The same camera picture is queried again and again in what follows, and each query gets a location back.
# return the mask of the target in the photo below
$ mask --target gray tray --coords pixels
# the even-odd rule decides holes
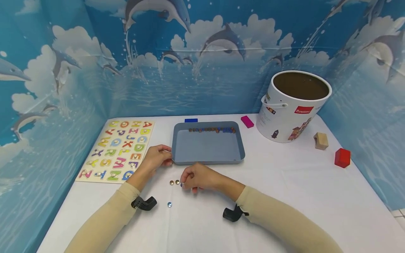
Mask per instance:
[[[236,133],[189,132],[190,128],[234,128]],[[238,164],[245,158],[245,150],[234,121],[178,123],[173,131],[172,155],[177,165]]]

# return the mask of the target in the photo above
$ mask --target white floor tile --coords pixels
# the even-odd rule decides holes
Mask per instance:
[[[402,214],[399,210],[394,210],[394,211],[391,212],[391,214],[392,214],[394,217],[401,217],[401,216],[404,216],[404,214]]]
[[[401,227],[404,229],[405,231],[405,217],[397,217],[395,218],[396,221],[399,223],[399,225],[401,225]]]

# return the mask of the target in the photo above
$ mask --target black wrist sensor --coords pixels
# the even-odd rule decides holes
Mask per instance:
[[[224,217],[225,219],[227,219],[231,222],[236,222],[240,219],[242,214],[245,216],[249,216],[249,213],[243,212],[242,209],[236,204],[235,210],[225,208],[224,213],[222,214],[222,217]]]
[[[134,201],[132,201],[131,206],[133,208],[137,207],[144,211],[150,211],[158,202],[154,197],[148,198],[148,200],[144,201],[141,196],[138,196]]]

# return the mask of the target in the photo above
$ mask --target white tablecloth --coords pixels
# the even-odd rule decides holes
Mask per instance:
[[[256,127],[247,129],[241,116],[141,119],[156,122],[150,146],[171,145],[175,124],[185,118],[237,122],[246,151],[244,162],[215,165],[213,169],[300,210],[327,231],[344,252],[405,252],[405,232],[354,163],[346,169],[334,165],[335,151],[341,146],[319,116],[296,141],[287,144],[267,140]],[[248,116],[256,123],[255,114]],[[328,135],[329,147],[325,151],[314,148],[316,132]],[[139,210],[108,252],[288,252],[270,232],[250,224],[246,218],[236,223],[222,218],[225,207],[234,207],[226,197],[210,191],[194,196],[179,185],[170,185],[169,181],[179,179],[184,168],[173,165],[158,171],[141,194],[144,199],[154,196],[158,204],[149,212]],[[38,252],[63,252],[86,219],[118,187],[75,182]],[[173,203],[171,208],[167,207],[169,201]]]

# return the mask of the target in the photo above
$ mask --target blue block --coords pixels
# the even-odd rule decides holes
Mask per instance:
[[[198,119],[184,119],[184,123],[198,122]]]

